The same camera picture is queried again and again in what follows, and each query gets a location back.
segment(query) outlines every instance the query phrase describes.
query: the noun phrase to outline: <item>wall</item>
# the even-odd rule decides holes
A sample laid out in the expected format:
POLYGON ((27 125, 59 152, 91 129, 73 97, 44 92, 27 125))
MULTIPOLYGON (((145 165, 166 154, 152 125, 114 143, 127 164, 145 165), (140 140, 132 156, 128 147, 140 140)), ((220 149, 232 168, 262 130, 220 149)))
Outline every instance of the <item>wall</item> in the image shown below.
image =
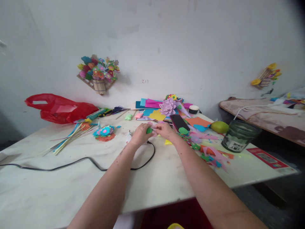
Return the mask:
POLYGON ((5 138, 48 124, 24 104, 33 94, 128 107, 175 93, 216 119, 221 100, 270 90, 249 83, 273 62, 284 73, 273 96, 305 86, 302 26, 289 0, 1 1, 1 122, 16 133, 5 138), (123 73, 103 97, 76 78, 93 53, 118 59, 123 73))

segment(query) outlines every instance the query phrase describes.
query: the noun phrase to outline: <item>white table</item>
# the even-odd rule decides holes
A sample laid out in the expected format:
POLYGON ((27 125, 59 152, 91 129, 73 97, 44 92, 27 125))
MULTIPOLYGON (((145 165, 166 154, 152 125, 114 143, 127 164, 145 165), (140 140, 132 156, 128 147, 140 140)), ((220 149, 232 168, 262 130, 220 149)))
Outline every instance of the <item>white table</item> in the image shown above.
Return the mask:
MULTIPOLYGON (((72 124, 51 124, 5 149, 3 152, 10 156, 0 163, 51 169, 91 156, 101 167, 109 168, 125 146, 127 132, 134 131, 142 122, 135 119, 126 121, 125 115, 116 120, 118 116, 100 119, 102 126, 122 126, 116 129, 116 137, 111 141, 96 141, 93 132, 89 132, 66 146, 58 156, 52 153, 37 156, 58 142, 50 140, 64 138, 74 128, 72 124)), ((198 116, 212 121, 202 114, 198 116)), ((194 197, 174 146, 164 145, 162 137, 151 138, 150 141, 156 146, 156 154, 145 167, 131 172, 122 213, 194 197)), ((220 141, 217 149, 226 151, 220 141)), ((141 146, 132 167, 143 165, 152 153, 152 145, 141 146)), ((235 155, 231 165, 227 166, 228 173, 223 169, 216 170, 230 188, 288 175, 278 173, 246 150, 235 155)), ((89 160, 53 172, 0 167, 0 228, 66 227, 103 174, 89 160)))

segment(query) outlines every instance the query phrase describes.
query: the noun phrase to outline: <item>green glass jar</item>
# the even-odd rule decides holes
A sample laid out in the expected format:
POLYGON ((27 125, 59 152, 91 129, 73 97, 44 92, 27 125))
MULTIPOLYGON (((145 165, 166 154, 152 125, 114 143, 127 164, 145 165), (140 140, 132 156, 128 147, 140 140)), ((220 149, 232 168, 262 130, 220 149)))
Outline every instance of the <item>green glass jar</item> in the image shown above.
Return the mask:
POLYGON ((240 153, 256 136, 261 129, 245 121, 233 120, 221 144, 234 153, 240 153))

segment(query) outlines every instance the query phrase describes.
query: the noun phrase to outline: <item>hand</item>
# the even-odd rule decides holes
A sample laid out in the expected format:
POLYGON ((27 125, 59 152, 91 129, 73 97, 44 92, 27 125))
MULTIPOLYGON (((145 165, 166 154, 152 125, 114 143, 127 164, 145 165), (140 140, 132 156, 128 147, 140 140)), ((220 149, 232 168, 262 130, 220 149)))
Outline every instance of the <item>hand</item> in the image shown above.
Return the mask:
POLYGON ((158 123, 155 125, 157 134, 160 134, 165 139, 172 141, 179 135, 171 128, 168 123, 158 123))
POLYGON ((141 123, 136 131, 134 132, 131 140, 129 143, 135 144, 136 146, 140 147, 143 145, 145 142, 148 141, 148 139, 153 135, 152 133, 147 134, 147 128, 150 127, 150 124, 148 123, 141 123))

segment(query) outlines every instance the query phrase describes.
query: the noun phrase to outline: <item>pear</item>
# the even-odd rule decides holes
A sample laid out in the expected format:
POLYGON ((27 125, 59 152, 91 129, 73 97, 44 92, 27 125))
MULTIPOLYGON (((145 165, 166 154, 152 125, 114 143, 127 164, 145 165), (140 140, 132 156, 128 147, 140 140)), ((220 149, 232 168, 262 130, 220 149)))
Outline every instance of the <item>pear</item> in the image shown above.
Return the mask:
POLYGON ((211 129, 216 133, 225 134, 229 130, 229 125, 222 121, 213 122, 211 129))

